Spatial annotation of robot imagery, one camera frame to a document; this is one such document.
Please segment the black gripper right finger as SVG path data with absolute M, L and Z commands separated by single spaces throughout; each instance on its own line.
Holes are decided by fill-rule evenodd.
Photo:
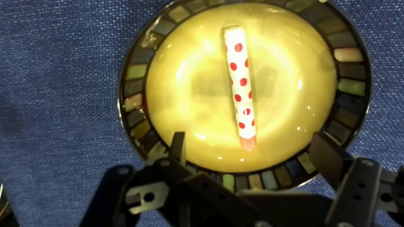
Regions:
M 313 133 L 308 152 L 317 171 L 334 189 L 337 189 L 354 157 L 323 132 Z

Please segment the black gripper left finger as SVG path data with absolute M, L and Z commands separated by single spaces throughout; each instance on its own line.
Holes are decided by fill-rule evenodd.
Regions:
M 172 140 L 171 146 L 171 157 L 178 161 L 180 164 L 186 162 L 185 156 L 185 140 L 186 140 L 186 132 L 185 131 L 177 131 Z

